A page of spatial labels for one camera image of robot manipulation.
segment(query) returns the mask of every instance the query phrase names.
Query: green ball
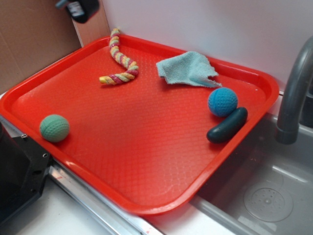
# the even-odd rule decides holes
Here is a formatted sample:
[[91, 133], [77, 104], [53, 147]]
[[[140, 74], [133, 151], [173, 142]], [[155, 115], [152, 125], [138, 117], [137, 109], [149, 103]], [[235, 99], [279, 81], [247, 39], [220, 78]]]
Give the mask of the green ball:
[[40, 133], [50, 142], [60, 142], [69, 134], [69, 123], [60, 115], [49, 115], [40, 123]]

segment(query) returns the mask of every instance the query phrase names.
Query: sink basin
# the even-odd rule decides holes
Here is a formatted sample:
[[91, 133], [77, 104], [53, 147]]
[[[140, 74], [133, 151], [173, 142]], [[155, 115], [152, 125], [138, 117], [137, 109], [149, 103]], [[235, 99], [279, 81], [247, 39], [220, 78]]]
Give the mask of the sink basin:
[[197, 193], [237, 234], [313, 234], [313, 132], [283, 145], [276, 120], [266, 114]]

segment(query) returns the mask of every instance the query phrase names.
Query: multicolored rope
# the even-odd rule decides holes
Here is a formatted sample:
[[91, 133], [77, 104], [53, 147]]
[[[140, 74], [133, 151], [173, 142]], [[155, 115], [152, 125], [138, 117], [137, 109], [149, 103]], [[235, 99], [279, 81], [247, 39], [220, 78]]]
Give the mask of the multicolored rope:
[[123, 73], [111, 74], [109, 76], [100, 77], [100, 83], [105, 83], [109, 85], [116, 85], [122, 84], [125, 82], [129, 82], [133, 80], [135, 76], [138, 74], [138, 66], [137, 62], [132, 60], [131, 58], [124, 55], [122, 52], [119, 51], [119, 35], [120, 32], [117, 28], [114, 28], [111, 32], [111, 39], [110, 39], [110, 54], [113, 59], [122, 65], [127, 71]]

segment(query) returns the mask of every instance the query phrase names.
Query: faucet spout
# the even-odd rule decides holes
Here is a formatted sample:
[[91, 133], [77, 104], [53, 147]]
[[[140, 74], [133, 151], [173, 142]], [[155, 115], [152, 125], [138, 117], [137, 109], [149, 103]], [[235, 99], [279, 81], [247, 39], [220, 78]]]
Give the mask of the faucet spout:
[[286, 85], [276, 124], [275, 138], [278, 142], [292, 144], [297, 140], [300, 116], [306, 120], [301, 124], [313, 126], [312, 78], [313, 36], [300, 50]]

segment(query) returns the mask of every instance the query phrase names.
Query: drain strainer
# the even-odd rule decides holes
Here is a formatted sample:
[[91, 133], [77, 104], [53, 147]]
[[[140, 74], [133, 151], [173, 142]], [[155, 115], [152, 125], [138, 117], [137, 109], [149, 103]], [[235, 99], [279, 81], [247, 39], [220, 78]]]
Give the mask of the drain strainer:
[[290, 194], [272, 183], [252, 185], [245, 193], [248, 212], [265, 222], [277, 222], [287, 218], [293, 207]]

